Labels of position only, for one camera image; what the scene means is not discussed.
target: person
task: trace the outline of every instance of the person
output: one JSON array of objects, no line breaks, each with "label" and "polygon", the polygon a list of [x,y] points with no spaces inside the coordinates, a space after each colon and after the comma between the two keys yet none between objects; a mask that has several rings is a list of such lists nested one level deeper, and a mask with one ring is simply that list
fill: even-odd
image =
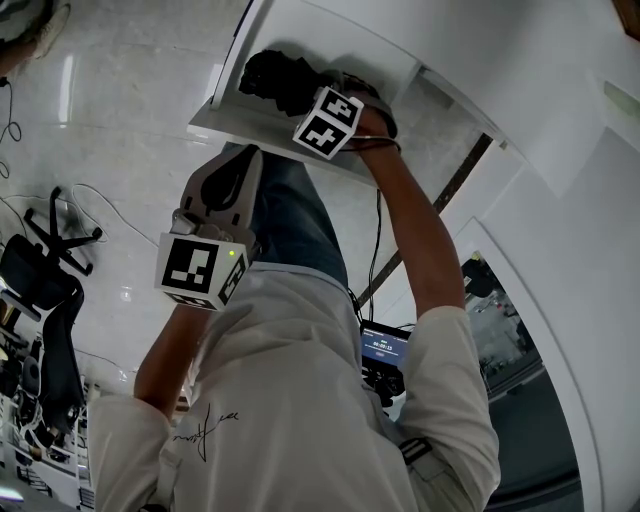
[{"label": "person", "polygon": [[[368,108],[358,130],[387,135]],[[362,379],[359,326],[324,205],[302,164],[264,153],[252,229],[268,249],[227,309],[176,306],[134,396],[89,404],[97,510],[484,509],[499,483],[498,441],[453,242],[398,150],[358,144],[418,316],[399,419]],[[190,367],[193,402],[172,431]]]},{"label": "person", "polygon": [[27,59],[44,57],[62,32],[71,12],[69,4],[59,7],[31,37],[45,7],[42,0],[0,0],[0,77]]}]

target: bracelet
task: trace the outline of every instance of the bracelet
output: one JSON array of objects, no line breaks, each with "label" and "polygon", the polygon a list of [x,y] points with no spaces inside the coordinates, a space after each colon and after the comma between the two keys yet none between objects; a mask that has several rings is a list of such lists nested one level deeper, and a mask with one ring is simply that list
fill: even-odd
[{"label": "bracelet", "polygon": [[354,135],[350,140],[357,141],[372,141],[379,142],[379,144],[373,144],[371,146],[365,147],[356,147],[356,148],[348,148],[341,149],[340,151],[366,151],[368,149],[377,149],[377,148],[385,148],[388,146],[395,146],[398,149],[398,153],[402,153],[402,147],[398,142],[391,137],[386,137],[384,135]]}]

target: jeans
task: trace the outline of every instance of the jeans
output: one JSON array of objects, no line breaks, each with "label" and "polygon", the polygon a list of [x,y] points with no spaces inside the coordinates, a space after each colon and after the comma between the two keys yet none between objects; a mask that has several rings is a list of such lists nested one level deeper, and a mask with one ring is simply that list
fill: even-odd
[{"label": "jeans", "polygon": [[[235,147],[227,143],[223,151]],[[333,225],[301,162],[262,152],[264,166],[251,229],[262,245],[256,261],[312,268],[348,288]]]}]

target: electronic equipment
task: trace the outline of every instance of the electronic equipment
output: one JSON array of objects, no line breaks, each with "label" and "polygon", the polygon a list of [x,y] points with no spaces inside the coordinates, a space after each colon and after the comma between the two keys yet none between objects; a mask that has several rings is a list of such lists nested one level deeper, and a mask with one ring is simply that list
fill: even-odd
[{"label": "electronic equipment", "polygon": [[383,407],[390,407],[392,397],[404,393],[399,366],[406,355],[410,335],[401,329],[362,321],[362,377],[378,394]]}]

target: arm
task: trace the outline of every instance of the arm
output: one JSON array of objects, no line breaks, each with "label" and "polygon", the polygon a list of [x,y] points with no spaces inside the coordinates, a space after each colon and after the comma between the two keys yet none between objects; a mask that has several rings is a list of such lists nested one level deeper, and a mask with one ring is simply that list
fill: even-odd
[{"label": "arm", "polygon": [[[370,109],[360,118],[359,133],[387,135],[386,124]],[[464,284],[453,241],[394,146],[364,149],[362,160],[389,208],[391,225],[416,301],[417,317],[438,306],[464,308]]]},{"label": "arm", "polygon": [[169,420],[210,314],[205,309],[176,306],[138,370],[133,395]]},{"label": "arm", "polygon": [[[386,125],[372,111],[363,112],[360,128],[366,135],[386,135]],[[417,309],[402,367],[407,398],[397,424],[409,437],[426,437],[431,456],[453,470],[452,478],[416,480],[418,494],[429,510],[482,510],[500,481],[498,439],[453,241],[396,148],[361,148],[389,207]]]}]

